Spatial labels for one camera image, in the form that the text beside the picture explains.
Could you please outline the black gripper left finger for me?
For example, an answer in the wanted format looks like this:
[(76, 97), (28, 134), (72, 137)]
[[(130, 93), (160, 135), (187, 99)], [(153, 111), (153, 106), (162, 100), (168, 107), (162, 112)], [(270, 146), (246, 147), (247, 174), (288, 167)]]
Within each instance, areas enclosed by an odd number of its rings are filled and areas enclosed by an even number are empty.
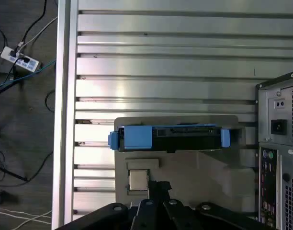
[(59, 230), (154, 230), (157, 225), (158, 205), (162, 182), (149, 182), (149, 199), (128, 208), (111, 203), (77, 220), (59, 227)]

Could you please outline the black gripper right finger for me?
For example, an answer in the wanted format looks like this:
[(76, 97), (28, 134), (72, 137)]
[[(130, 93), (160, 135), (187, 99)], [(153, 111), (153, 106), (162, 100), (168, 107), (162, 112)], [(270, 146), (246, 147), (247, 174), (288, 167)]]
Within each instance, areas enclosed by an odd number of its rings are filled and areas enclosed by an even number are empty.
[(170, 198), (170, 182), (160, 183), (161, 200), (169, 219), (177, 230), (264, 230), (266, 227), (241, 213), (204, 202), (195, 209)]

